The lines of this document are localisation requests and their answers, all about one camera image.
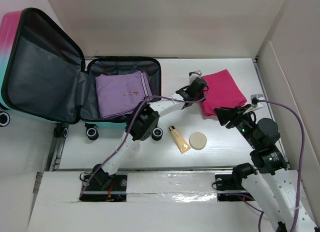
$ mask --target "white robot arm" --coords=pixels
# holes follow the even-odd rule
[[[253,95],[252,100],[258,101],[259,95]],[[276,232],[319,232],[304,206],[300,202],[297,223],[291,230],[295,217],[295,204],[297,193],[289,179],[287,163],[283,155],[275,146],[280,138],[278,125],[268,118],[252,120],[251,112],[258,109],[259,105],[246,105],[236,108],[215,109],[221,126],[237,128],[242,136],[254,149],[251,160],[256,169],[249,163],[236,166],[232,174],[220,185],[236,185],[238,189],[246,189],[256,200],[270,220]]]
[[[190,85],[178,90],[169,100],[151,104],[142,103],[137,106],[131,120],[127,122],[125,133],[114,149],[114,153],[104,163],[97,164],[93,168],[91,178],[94,177],[103,189],[108,188],[124,156],[132,151],[137,143],[151,136],[160,116],[191,105],[192,102],[199,99],[199,96],[203,96],[206,86],[200,75],[190,76]],[[254,95],[253,98],[258,99],[259,95]],[[237,184],[246,189],[263,209],[273,229],[276,232],[289,232],[294,220],[297,194],[288,178],[287,164],[275,146],[280,138],[277,124],[268,118],[263,118],[257,123],[251,118],[253,111],[261,107],[263,107],[261,104],[248,104],[243,107],[215,109],[215,113],[221,126],[237,128],[252,146],[254,151],[250,153],[250,156],[253,164],[262,174],[262,178],[270,189],[266,189],[261,176],[258,176],[256,169],[249,163],[236,166],[230,178],[221,183]],[[297,224],[293,231],[320,232],[301,203]]]

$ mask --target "yellow tube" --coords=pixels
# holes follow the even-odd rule
[[[190,149],[189,144],[185,141],[185,139],[179,134],[174,126],[169,127],[170,134],[177,144],[181,153],[185,153]]]

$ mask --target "open suitcase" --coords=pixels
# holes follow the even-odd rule
[[[86,69],[79,46],[44,12],[27,8],[7,13],[0,27],[0,106],[56,123],[56,137],[68,135],[68,124],[85,122],[88,138],[96,127],[125,127],[127,116],[101,119],[95,77],[146,73],[153,95],[161,95],[161,67],[148,57],[102,57]],[[0,113],[0,126],[10,117]]]

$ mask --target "white wall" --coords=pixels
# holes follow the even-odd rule
[[[6,12],[35,7],[58,24],[47,0],[0,0],[0,20]],[[0,224],[1,231],[27,230],[37,171],[42,171],[50,148],[53,125],[11,115],[0,128]]]
[[[284,0],[49,0],[85,55],[254,58]]]
[[[286,0],[258,60],[269,98],[300,112],[308,134],[303,184],[320,223],[320,0]],[[301,133],[297,121],[273,107],[288,159],[297,168]]]

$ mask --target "purple clothing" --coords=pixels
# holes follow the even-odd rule
[[[101,118],[112,119],[130,114],[145,97],[151,96],[147,76],[143,72],[95,78]]]

